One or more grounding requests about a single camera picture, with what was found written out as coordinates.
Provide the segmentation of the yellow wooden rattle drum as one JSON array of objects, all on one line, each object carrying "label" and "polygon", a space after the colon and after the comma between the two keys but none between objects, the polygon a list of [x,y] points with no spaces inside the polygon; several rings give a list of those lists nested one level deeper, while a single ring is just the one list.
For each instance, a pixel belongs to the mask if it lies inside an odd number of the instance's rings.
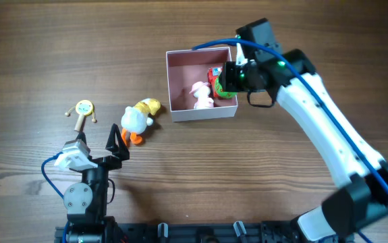
[{"label": "yellow wooden rattle drum", "polygon": [[74,127],[75,132],[81,132],[83,130],[85,120],[88,116],[92,117],[92,123],[97,123],[94,105],[91,101],[83,99],[77,102],[76,105],[73,107],[70,107],[64,113],[64,115],[66,117],[69,117],[74,111],[78,114],[77,122]]}]

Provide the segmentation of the green numbered ball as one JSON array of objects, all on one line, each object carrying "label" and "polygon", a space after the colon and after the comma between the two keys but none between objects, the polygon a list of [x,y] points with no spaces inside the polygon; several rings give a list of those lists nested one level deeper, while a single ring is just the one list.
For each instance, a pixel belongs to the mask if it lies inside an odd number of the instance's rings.
[{"label": "green numbered ball", "polygon": [[213,83],[213,96],[220,99],[232,99],[237,95],[236,92],[227,92],[223,90],[222,85],[219,82],[219,78],[215,78]]}]

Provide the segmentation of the white plush duck yellow hat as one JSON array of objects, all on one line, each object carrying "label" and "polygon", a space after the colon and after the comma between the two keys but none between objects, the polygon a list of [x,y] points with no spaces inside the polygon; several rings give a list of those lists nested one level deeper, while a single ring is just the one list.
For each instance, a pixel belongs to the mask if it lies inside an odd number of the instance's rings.
[{"label": "white plush duck yellow hat", "polygon": [[121,117],[121,137],[128,146],[130,143],[139,145],[143,143],[141,134],[147,127],[154,124],[151,116],[157,114],[161,103],[157,99],[147,98],[137,102],[133,107],[127,106]]}]

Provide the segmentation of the red toy fire truck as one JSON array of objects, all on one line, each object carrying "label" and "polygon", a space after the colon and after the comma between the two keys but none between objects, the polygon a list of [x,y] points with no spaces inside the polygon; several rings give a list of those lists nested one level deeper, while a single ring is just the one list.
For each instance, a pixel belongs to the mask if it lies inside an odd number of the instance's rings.
[{"label": "red toy fire truck", "polygon": [[221,71],[222,71],[221,67],[211,67],[208,69],[207,78],[212,92],[213,92],[213,83],[215,81],[215,78],[219,78]]}]

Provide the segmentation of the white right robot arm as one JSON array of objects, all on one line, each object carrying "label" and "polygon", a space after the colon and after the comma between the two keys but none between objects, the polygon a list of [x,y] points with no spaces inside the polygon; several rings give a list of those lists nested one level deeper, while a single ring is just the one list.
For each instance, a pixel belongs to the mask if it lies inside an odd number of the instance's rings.
[{"label": "white right robot arm", "polygon": [[236,30],[227,45],[235,61],[223,66],[226,92],[266,92],[306,133],[323,158],[336,191],[295,218],[308,242],[345,238],[388,215],[388,161],[355,131],[325,89],[315,66],[298,49],[283,52],[265,18]]}]

